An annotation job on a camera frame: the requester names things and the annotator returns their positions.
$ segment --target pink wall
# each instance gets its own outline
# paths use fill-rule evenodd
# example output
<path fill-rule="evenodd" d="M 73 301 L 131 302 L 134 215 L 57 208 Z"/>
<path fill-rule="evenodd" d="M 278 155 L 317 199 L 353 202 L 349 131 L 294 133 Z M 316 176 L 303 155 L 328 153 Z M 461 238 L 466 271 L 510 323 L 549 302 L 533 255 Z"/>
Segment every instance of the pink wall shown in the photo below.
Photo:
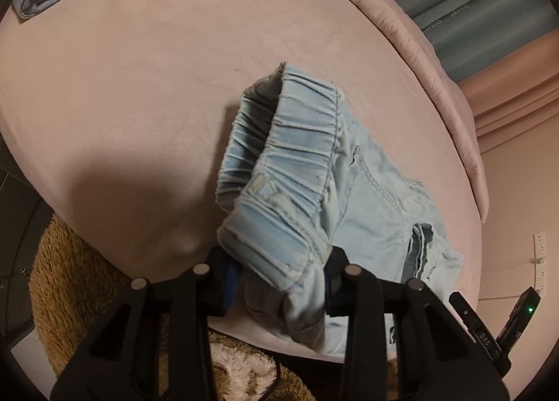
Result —
<path fill-rule="evenodd" d="M 516 298 L 533 286 L 533 234 L 547 237 L 547 294 L 511 353 L 505 377 L 514 399 L 534 377 L 559 337 L 559 115 L 483 154 L 490 207 L 483 227 L 478 313 L 493 334 L 508 319 Z"/>

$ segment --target elastic waistband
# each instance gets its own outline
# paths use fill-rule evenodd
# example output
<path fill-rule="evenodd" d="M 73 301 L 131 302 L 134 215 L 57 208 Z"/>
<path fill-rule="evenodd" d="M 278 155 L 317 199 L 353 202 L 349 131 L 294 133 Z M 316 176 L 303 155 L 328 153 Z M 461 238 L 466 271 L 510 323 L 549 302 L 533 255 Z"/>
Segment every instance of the elastic waistband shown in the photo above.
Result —
<path fill-rule="evenodd" d="M 320 209 L 340 131 L 340 93 L 283 63 L 245 90 L 217 182 L 227 211 L 257 172 L 309 219 Z"/>

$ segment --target black mount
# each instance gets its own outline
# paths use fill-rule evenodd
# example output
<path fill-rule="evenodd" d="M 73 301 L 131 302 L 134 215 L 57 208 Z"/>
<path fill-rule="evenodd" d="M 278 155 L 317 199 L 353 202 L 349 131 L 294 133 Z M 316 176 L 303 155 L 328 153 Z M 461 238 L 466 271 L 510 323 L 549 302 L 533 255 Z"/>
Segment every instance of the black mount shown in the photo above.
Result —
<path fill-rule="evenodd" d="M 153 285 L 144 278 L 133 280 L 91 328 L 50 399 L 159 400 L 160 325 L 169 315 L 167 399 L 217 401 L 207 316 L 225 315 L 234 292 L 230 281 L 237 285 L 239 271 L 239 264 L 215 247 L 205 263 L 174 280 Z M 526 302 L 532 302 L 527 309 L 531 314 L 539 301 L 537 294 L 536 298 L 525 293 L 494 340 L 457 292 L 451 303 L 466 318 L 470 333 L 418 279 L 406 284 L 378 280 L 350 264 L 337 247 L 324 271 L 326 312 L 349 317 L 340 401 L 386 401 L 385 313 L 392 314 L 395 323 L 400 400 L 509 401 L 501 381 L 510 369 L 508 351 L 529 320 L 522 313 Z M 8 382 L 19 376 L 13 367 L 2 370 Z M 24 383 L 12 385 L 20 387 L 22 401 L 42 398 L 35 392 L 27 395 L 31 392 L 25 391 L 29 387 Z"/>

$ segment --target pink bed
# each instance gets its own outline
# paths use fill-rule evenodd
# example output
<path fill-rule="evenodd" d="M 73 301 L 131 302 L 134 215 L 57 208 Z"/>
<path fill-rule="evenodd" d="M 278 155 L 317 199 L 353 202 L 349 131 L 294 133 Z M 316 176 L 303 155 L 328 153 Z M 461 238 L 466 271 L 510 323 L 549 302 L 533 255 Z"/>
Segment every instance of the pink bed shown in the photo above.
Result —
<path fill-rule="evenodd" d="M 23 173 L 111 263 L 152 281 L 202 260 L 223 219 L 217 169 L 242 90 L 283 60 L 345 92 L 464 254 L 475 306 L 487 187 L 473 115 L 392 0 L 63 0 L 0 23 L 0 130 Z M 211 325 L 314 356 L 239 303 Z"/>

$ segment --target stitching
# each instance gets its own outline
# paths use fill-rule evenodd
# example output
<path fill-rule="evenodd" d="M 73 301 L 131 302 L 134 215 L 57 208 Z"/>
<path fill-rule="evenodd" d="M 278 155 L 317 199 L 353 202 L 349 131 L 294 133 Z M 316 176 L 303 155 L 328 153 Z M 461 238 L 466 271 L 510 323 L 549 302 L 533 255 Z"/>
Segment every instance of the stitching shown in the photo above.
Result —
<path fill-rule="evenodd" d="M 336 227 L 334 228 L 334 234 L 336 233 L 337 229 L 339 228 L 339 225 L 342 223 L 343 219 L 346 217 L 346 214 L 349 210 L 349 201 L 351 199 L 351 192 L 353 191 L 353 187 L 355 185 L 356 180 L 357 180 L 357 174 L 353 176 L 353 182 L 351 183 L 351 188 L 349 189 L 346 195 L 346 208 L 344 209 L 344 211 L 342 212 L 342 216 L 336 223 Z"/>
<path fill-rule="evenodd" d="M 263 216 L 267 217 L 267 219 L 269 220 L 273 220 L 275 218 L 275 215 L 279 215 L 272 207 L 270 207 L 268 204 L 264 203 L 264 201 L 260 200 L 260 198 L 254 197 L 254 196 L 250 196 L 252 198 L 254 198 L 254 201 L 248 200 L 245 198 L 244 202 L 246 203 L 247 206 L 249 206 L 250 208 L 255 209 L 259 214 L 262 214 Z M 286 221 L 285 218 L 283 216 L 279 216 L 282 220 Z M 231 227 L 227 221 L 225 221 L 222 225 L 222 227 L 224 227 L 227 232 L 231 233 L 232 235 L 237 236 L 238 234 L 236 232 L 234 232 L 234 227 Z M 299 237 L 302 237 L 304 243 L 306 243 L 306 240 L 304 238 L 304 236 L 298 235 Z M 273 263 L 273 256 L 270 255 L 268 252 L 259 252 L 257 250 L 255 250 L 252 246 L 249 246 L 249 248 L 251 249 L 251 251 L 258 256 L 261 260 L 263 260 L 266 264 L 274 267 L 276 270 L 278 270 L 278 272 L 280 272 L 284 277 L 286 278 L 290 278 L 289 273 L 287 273 L 282 267 L 279 267 L 277 264 Z M 291 266 L 288 266 L 289 270 L 293 270 L 295 272 L 299 272 L 299 270 L 297 269 L 292 269 Z"/>
<path fill-rule="evenodd" d="M 398 211 L 398 213 L 402 213 L 402 209 L 400 208 L 400 206 L 398 206 L 398 203 L 396 203 L 396 201 L 393 200 L 393 198 L 386 192 L 386 190 L 379 185 L 379 183 L 375 180 L 375 178 L 369 171 L 369 168 L 367 167 L 367 165 L 365 164 L 365 160 L 363 159 L 361 148 L 357 149 L 357 161 L 359 162 L 359 165 L 361 166 L 361 169 L 363 170 L 363 173 L 367 177 L 370 184 L 375 187 L 375 189 L 382 195 L 382 197 L 386 199 L 388 203 L 392 205 L 392 207 L 394 207 L 396 211 Z"/>
<path fill-rule="evenodd" d="M 311 215 L 311 220 L 314 221 L 317 218 L 317 214 L 321 208 L 321 204 L 322 201 L 324 200 L 324 197 L 326 196 L 326 189 L 328 187 L 328 183 L 332 174 L 332 162 L 334 160 L 334 149 L 336 147 L 336 144 L 339 140 L 340 137 L 340 116 L 342 115 L 342 110 L 340 108 L 340 102 L 341 102 L 341 94 L 340 94 L 340 89 L 337 88 L 336 86 L 332 85 L 332 87 L 334 87 L 334 91 L 336 93 L 336 119 L 335 119 L 335 124 L 336 124 L 336 131 L 334 134 L 334 140 L 332 142 L 332 146 L 330 148 L 330 156 L 328 158 L 328 167 L 327 167 L 327 172 L 328 175 L 326 176 L 326 180 L 324 182 L 324 185 L 322 187 L 322 193 L 320 194 L 319 200 L 318 200 L 318 204 L 315 207 L 315 211 L 314 213 Z"/>
<path fill-rule="evenodd" d="M 290 216 L 291 214 L 286 209 L 284 209 L 278 203 L 275 203 L 275 204 L 273 204 L 273 206 L 271 206 L 267 202 L 264 202 L 264 205 L 267 208 L 271 209 L 272 211 L 279 210 L 280 212 L 282 212 L 283 215 L 280 215 L 280 217 L 283 220 L 287 221 L 289 223 L 289 225 L 291 225 L 295 229 L 295 231 L 298 231 L 300 233 L 301 237 L 303 237 L 307 240 L 307 243 L 310 246 L 311 252 L 315 256 L 317 256 L 318 260 L 320 260 L 320 261 L 322 260 L 320 250 L 319 250 L 318 246 L 316 245 L 316 243 L 314 242 L 314 238 L 312 238 L 312 235 L 309 233 L 309 231 L 307 231 L 307 229 L 305 229 L 303 226 L 301 226 L 301 224 L 297 220 L 292 220 L 291 216 Z"/>
<path fill-rule="evenodd" d="M 327 88 L 332 92 L 336 91 L 336 86 L 334 84 L 320 81 L 319 79 L 313 78 L 312 76 L 308 76 L 305 73 L 289 72 L 289 73 L 285 73 L 285 76 L 291 76 L 291 81 L 296 82 L 297 84 L 300 84 L 305 87 L 308 87 L 308 85 L 305 84 L 304 82 L 307 81 L 315 86 Z"/>

